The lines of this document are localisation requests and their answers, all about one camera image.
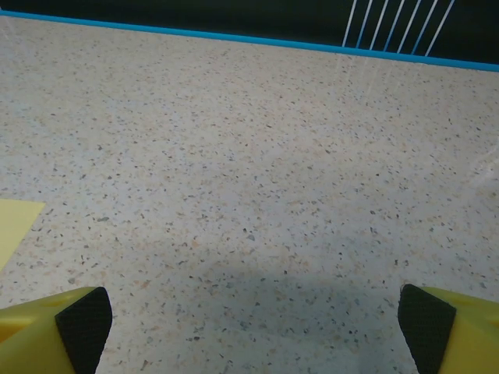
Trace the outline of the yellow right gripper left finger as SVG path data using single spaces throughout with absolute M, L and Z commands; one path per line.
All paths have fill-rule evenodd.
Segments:
M 2 373 L 95 373 L 112 324 L 103 287 L 77 288 L 1 310 Z

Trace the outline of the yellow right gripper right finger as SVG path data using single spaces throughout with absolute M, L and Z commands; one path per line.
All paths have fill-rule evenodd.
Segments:
M 398 324 L 419 373 L 498 373 L 496 302 L 406 284 Z

